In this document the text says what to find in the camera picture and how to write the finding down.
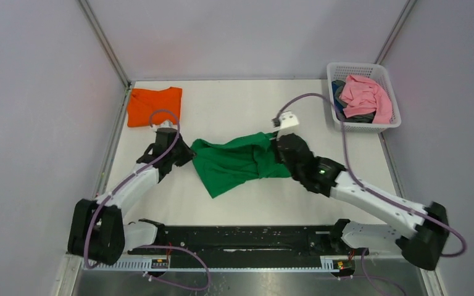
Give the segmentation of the green t-shirt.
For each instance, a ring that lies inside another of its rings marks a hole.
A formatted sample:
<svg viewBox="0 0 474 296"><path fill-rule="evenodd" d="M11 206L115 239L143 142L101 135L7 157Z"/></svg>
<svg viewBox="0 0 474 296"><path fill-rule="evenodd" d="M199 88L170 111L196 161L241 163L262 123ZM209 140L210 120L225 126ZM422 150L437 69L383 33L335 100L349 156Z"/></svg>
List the green t-shirt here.
<svg viewBox="0 0 474 296"><path fill-rule="evenodd" d="M272 138L272 133L259 132L224 144L195 140L193 165L210 197L255 179L289 178L288 169L276 160Z"/></svg>

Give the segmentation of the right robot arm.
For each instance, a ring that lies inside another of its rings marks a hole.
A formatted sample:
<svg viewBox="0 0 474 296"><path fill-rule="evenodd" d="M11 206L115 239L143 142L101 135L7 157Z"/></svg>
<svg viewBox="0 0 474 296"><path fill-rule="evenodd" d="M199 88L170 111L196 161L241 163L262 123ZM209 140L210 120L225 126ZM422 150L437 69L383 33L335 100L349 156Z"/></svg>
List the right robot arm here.
<svg viewBox="0 0 474 296"><path fill-rule="evenodd" d="M332 251L344 254L353 248L400 253L418 268L436 269L449 237L443 205L432 202L424 206L368 184L361 186L344 165L314 155L294 133L276 136L271 144L276 161L307 191L346 202L382 221L361 224L338 220L329 238Z"/></svg>

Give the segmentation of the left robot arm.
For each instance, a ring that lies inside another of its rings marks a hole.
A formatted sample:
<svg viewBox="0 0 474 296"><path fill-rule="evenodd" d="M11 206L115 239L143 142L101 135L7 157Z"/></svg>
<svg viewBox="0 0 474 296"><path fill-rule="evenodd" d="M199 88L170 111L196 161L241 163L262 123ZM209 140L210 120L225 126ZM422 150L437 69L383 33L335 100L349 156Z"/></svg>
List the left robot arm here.
<svg viewBox="0 0 474 296"><path fill-rule="evenodd" d="M137 159L129 174L111 191L75 205L67 251L87 263L113 265L123 253L145 246L151 253L166 248L163 225L150 220L124 223L129 210L158 185L173 167L190 162L195 153L176 128L161 127L155 141Z"/></svg>

